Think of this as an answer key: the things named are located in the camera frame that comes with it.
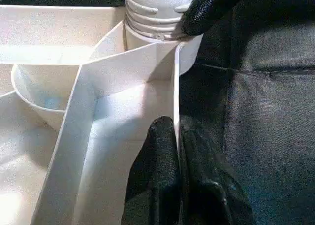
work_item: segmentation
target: white plastic divider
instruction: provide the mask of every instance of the white plastic divider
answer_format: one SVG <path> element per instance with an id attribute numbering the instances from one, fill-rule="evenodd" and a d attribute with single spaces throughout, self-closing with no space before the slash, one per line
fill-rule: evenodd
<path id="1" fill-rule="evenodd" d="M 122 53 L 127 50 L 123 21 L 120 21 L 107 35 L 95 46 L 89 61 L 105 58 L 107 56 Z"/>
<path id="2" fill-rule="evenodd" d="M 57 133 L 15 91 L 0 97 L 0 224 L 30 224 Z"/>
<path id="3" fill-rule="evenodd" d="M 129 170 L 150 123 L 178 111 L 176 44 L 82 65 L 33 225 L 120 224 Z"/>
<path id="4" fill-rule="evenodd" d="M 78 65 L 14 65 L 12 85 L 49 125 L 59 131 Z"/>
<path id="5" fill-rule="evenodd" d="M 0 96 L 14 90 L 11 84 L 12 67 L 12 64 L 0 63 Z"/>
<path id="6" fill-rule="evenodd" d="M 0 5 L 0 61 L 80 64 L 124 19 L 125 8 Z"/>

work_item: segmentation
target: plastic compartment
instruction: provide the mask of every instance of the plastic compartment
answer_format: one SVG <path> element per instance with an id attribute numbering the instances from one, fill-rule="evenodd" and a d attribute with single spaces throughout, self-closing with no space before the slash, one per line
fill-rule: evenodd
<path id="1" fill-rule="evenodd" d="M 80 64 L 125 8 L 0 6 L 0 61 Z"/>
<path id="2" fill-rule="evenodd" d="M 0 224 L 27 225 L 57 133 L 13 91 L 0 98 Z"/>
<path id="3" fill-rule="evenodd" d="M 173 47 L 149 44 L 82 65 L 33 224 L 120 224 L 151 122 L 179 119 Z"/>
<path id="4" fill-rule="evenodd" d="M 59 131 L 78 72 L 78 65 L 15 65 L 11 81 L 16 93 Z"/>
<path id="5" fill-rule="evenodd" d="M 201 36 L 146 38 L 124 15 L 0 6 L 3 224 L 29 224 L 39 196 L 31 224 L 120 224 L 150 123 L 170 116 L 178 137 L 178 79 Z"/>

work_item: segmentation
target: white plastic cup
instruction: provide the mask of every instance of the white plastic cup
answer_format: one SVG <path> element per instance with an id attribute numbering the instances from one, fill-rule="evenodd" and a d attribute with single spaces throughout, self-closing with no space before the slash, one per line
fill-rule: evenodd
<path id="1" fill-rule="evenodd" d="M 11 81 L 20 98 L 59 131 L 78 65 L 14 65 Z"/>

